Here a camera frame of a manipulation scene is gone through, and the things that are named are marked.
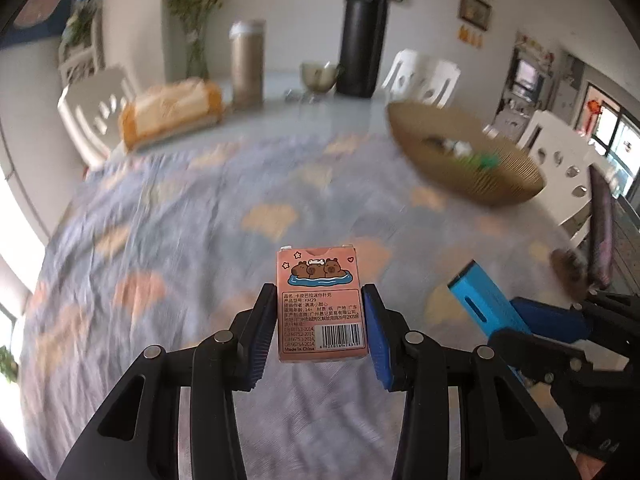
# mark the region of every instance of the barcode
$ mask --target barcode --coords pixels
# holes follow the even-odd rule
[[[338,348],[356,348],[362,344],[362,326],[360,323],[347,325],[316,325],[316,350]]]

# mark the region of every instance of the wrinkled fabric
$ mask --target wrinkled fabric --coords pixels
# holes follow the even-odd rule
[[[548,263],[567,238],[533,203],[488,209],[420,179],[386,137],[286,137],[133,157],[91,173],[55,233],[26,313],[20,386],[30,458],[54,478],[151,344],[197,345],[251,308],[281,246],[353,244],[362,284],[444,346],[486,341],[446,285],[476,259],[508,298],[566,304]],[[450,476],[458,478],[452,398]],[[180,475],[190,478],[188,389]],[[540,404],[550,412],[547,394]],[[370,359],[281,364],[234,394],[251,479],[388,479],[404,395]]]

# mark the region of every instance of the silver screw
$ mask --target silver screw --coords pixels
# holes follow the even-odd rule
[[[574,372],[579,372],[580,370],[582,370],[582,361],[580,361],[580,359],[578,359],[577,357],[572,357],[569,361],[569,367]]]
[[[142,352],[142,355],[147,359],[155,359],[160,355],[161,348],[158,345],[151,345],[145,348],[145,351]]]
[[[407,332],[404,336],[404,340],[412,345],[419,345],[424,341],[424,336],[420,332]]]
[[[589,408],[589,420],[591,422],[597,422],[600,418],[600,414],[602,413],[602,409],[599,404],[592,404]]]
[[[486,359],[487,361],[490,361],[495,357],[494,349],[489,346],[481,346],[478,348],[477,352],[481,359]]]
[[[220,330],[213,335],[213,339],[217,343],[228,343],[234,338],[234,333],[231,330]]]

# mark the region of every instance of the black thermos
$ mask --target black thermos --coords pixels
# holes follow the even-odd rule
[[[385,41],[388,0],[347,0],[336,91],[370,98],[376,89]]]

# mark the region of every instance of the blue pool illustration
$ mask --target blue pool illustration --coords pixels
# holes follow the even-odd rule
[[[316,278],[314,280],[309,278],[299,278],[293,274],[289,277],[287,283],[294,286],[333,286],[333,285],[346,285],[353,281],[353,276],[348,270],[345,270],[346,274],[340,278]]]

